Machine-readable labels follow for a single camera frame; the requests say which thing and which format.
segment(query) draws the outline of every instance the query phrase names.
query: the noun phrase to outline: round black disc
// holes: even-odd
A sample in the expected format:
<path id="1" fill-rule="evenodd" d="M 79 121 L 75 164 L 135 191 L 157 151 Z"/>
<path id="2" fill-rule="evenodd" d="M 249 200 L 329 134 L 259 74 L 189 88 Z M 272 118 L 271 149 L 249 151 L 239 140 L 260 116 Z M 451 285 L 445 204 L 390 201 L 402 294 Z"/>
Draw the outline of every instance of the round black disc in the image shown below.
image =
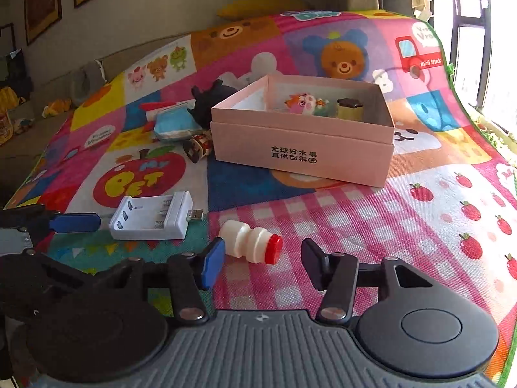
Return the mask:
<path id="1" fill-rule="evenodd" d="M 494 354 L 492 317 L 445 287 L 399 289 L 359 318 L 356 336 L 377 361 L 425 379 L 448 379 L 482 367 Z"/>
<path id="2" fill-rule="evenodd" d="M 70 382 L 101 382 L 148 362 L 167 337 L 165 318 L 122 290 L 71 295 L 29 327 L 38 369 Z"/>

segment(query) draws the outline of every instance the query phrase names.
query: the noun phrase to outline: black plush toy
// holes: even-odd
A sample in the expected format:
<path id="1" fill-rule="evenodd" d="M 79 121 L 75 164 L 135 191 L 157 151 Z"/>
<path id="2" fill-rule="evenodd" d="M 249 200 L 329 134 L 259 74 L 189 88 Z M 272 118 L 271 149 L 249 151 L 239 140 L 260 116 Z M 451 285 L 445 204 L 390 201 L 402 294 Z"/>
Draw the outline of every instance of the black plush toy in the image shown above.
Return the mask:
<path id="1" fill-rule="evenodd" d="M 223 86 L 223 80 L 217 79 L 210 89 L 201 92 L 199 87 L 192 88 L 192 96 L 195 97 L 193 109 L 188 109 L 194 120 L 205 130 L 210 129 L 212 120 L 212 107 L 225 100 L 237 91 L 230 86 Z"/>

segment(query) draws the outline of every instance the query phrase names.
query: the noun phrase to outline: blanket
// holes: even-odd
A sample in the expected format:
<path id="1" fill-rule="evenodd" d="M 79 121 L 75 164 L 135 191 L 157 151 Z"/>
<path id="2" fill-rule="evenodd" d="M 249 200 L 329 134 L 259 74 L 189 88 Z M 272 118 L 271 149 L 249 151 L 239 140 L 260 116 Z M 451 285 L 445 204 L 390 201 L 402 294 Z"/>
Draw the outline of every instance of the blanket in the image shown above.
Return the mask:
<path id="1" fill-rule="evenodd" d="M 220 78 L 241 89 L 265 74 L 376 83 L 396 125 L 383 188 L 230 164 L 192 163 L 181 143 L 152 131 L 148 102 L 193 102 L 191 88 Z M 346 153 L 336 153 L 336 161 Z M 191 192 L 208 215 L 182 241 L 114 241 L 106 228 L 125 195 Z M 483 138 L 452 88 L 434 31 L 384 11 L 288 12 L 192 33 L 149 54 L 88 99 L 52 138 L 9 207 L 43 203 L 96 212 L 91 234 L 51 235 L 38 249 L 89 273 L 128 256 L 165 261 L 200 251 L 226 220 L 281 235 L 274 266 L 227 257 L 210 307 L 308 309 L 313 289 L 300 258 L 310 237 L 326 252 L 379 263 L 394 255 L 488 311 L 500 343 L 486 374 L 503 386 L 517 313 L 517 203 L 512 167 Z M 355 313 L 376 302 L 359 289 Z M 171 313 L 166 292 L 150 296 Z"/>

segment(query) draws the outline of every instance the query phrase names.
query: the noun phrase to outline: pink box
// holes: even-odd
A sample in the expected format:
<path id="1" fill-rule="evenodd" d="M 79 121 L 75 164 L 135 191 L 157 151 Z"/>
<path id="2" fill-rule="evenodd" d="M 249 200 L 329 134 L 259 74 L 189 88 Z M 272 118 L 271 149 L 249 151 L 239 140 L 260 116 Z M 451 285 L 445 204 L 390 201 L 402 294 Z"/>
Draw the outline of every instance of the pink box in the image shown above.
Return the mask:
<path id="1" fill-rule="evenodd" d="M 363 121 L 290 113 L 292 94 L 353 98 Z M 267 75 L 212 108 L 217 160 L 382 187 L 394 124 L 378 85 L 325 77 Z"/>

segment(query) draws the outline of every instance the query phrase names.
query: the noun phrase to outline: yellow cushion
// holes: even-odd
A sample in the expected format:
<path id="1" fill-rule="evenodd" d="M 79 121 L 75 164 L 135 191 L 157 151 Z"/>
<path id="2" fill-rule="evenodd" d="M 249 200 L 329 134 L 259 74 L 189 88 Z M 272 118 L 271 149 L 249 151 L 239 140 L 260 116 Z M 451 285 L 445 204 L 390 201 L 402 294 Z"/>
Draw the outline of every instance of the yellow cushion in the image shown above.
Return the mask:
<path id="1" fill-rule="evenodd" d="M 237 22 L 250 17 L 309 9 L 309 5 L 302 0 L 235 0 L 219 10 L 217 15 L 225 20 Z"/>

